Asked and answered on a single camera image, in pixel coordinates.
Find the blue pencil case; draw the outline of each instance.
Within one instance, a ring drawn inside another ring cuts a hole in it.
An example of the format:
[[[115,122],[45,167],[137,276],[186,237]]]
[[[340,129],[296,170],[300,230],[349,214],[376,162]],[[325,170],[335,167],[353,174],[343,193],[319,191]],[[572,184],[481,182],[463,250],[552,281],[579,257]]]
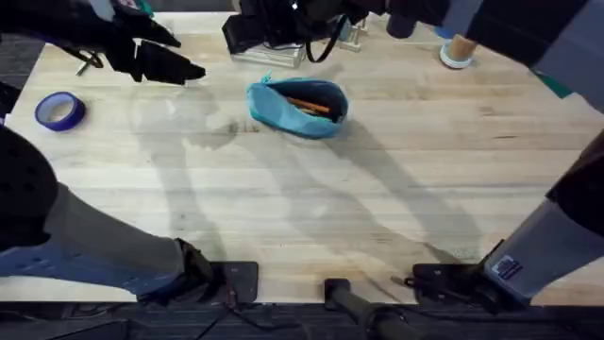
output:
[[[333,137],[338,132],[348,113],[348,101],[338,85],[302,77],[272,81],[269,75],[247,88],[247,106],[252,118],[311,139]],[[329,114],[305,113],[287,97],[329,108]]]

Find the wire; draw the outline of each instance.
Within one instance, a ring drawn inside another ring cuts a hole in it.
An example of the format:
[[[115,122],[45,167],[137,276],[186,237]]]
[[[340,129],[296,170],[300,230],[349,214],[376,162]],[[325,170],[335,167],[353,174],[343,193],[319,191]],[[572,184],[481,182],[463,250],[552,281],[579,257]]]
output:
[[[117,311],[118,309],[130,304],[131,302],[124,302],[124,303],[117,303],[115,305],[109,306],[108,308],[100,311],[100,312],[96,312],[93,314],[84,314],[84,315],[77,315],[77,316],[67,316],[67,317],[58,317],[58,318],[45,318],[45,317],[39,317],[39,316],[35,316],[32,314],[27,314],[27,313],[22,313],[22,312],[17,312],[17,311],[0,311],[0,314],[4,314],[4,315],[15,315],[15,316],[19,316],[22,319],[25,320],[29,320],[29,321],[44,321],[44,322],[49,322],[49,321],[69,321],[69,320],[88,320],[88,319],[93,319],[93,318],[97,318],[99,316],[102,315],[108,315],[110,313],[114,313],[115,311]]]
[[[212,321],[202,332],[200,332],[199,335],[195,336],[194,340],[199,340],[202,337],[206,336],[206,334],[208,334],[211,329],[214,328],[214,326],[218,325],[218,323],[222,321],[225,317],[227,317],[229,314],[230,310],[226,310],[224,313],[218,315],[218,317],[216,317],[214,321]]]
[[[212,321],[199,335],[195,336],[193,340],[201,340],[204,336],[206,336],[218,323],[224,320],[229,315],[235,315],[241,321],[246,323],[249,326],[254,327],[257,330],[263,332],[274,332],[280,330],[292,330],[292,329],[302,329],[307,336],[307,339],[310,338],[309,332],[306,330],[303,324],[301,323],[284,323],[279,325],[261,325],[260,323],[252,320],[249,316],[243,313],[243,310],[251,310],[257,307],[257,305],[250,305],[248,307],[241,308],[239,305],[236,305],[235,308],[228,307],[225,303],[222,304],[222,307],[225,309],[225,312],[219,314],[214,321]]]
[[[261,325],[258,322],[249,318],[242,311],[232,309],[232,308],[226,306],[225,304],[223,304],[223,307],[226,308],[231,313],[233,313],[235,316],[237,316],[241,321],[243,321],[246,324],[254,327],[255,329],[261,330],[261,331],[274,332],[274,331],[279,331],[279,330],[291,330],[291,329],[302,328],[302,324],[300,324],[300,323],[284,323],[284,324],[280,324],[280,325]]]

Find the tape roll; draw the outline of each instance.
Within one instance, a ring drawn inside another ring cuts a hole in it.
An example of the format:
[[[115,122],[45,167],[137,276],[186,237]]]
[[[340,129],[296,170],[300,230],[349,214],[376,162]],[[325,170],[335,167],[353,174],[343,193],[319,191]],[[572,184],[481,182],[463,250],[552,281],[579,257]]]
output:
[[[53,111],[61,105],[71,104],[72,109],[59,120],[53,120]],[[74,128],[84,119],[86,105],[73,94],[60,92],[52,93],[45,97],[36,107],[36,120],[38,123],[53,131],[66,131]]]

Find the butcher block tabletop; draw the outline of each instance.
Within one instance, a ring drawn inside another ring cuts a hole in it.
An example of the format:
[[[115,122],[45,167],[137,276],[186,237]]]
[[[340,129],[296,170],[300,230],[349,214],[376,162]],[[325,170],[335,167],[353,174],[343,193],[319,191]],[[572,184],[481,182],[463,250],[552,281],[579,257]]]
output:
[[[360,53],[335,48],[299,69],[233,61],[229,13],[160,13],[179,53],[208,75],[187,86],[90,68],[42,51],[7,126],[40,149],[59,180],[97,209],[210,260],[260,264],[261,302],[320,302],[326,278],[371,301],[414,303],[391,281],[414,264],[476,263],[509,236],[604,127],[573,95],[560,100],[524,66],[479,48],[452,71],[443,40],[418,25],[407,40],[372,16]],[[316,42],[320,53],[324,44]],[[274,79],[338,84],[350,111],[340,133],[310,141],[253,120],[245,89]],[[56,133],[34,119],[47,95],[88,107]],[[547,287],[534,304],[604,304],[604,262]],[[117,288],[0,280],[2,300],[130,301]]]

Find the label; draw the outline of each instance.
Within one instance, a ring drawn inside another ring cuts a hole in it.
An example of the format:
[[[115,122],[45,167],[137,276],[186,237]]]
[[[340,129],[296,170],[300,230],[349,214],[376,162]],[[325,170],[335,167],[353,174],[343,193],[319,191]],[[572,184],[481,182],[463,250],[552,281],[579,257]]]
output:
[[[511,279],[522,269],[522,265],[509,255],[504,255],[491,270],[502,280]]]

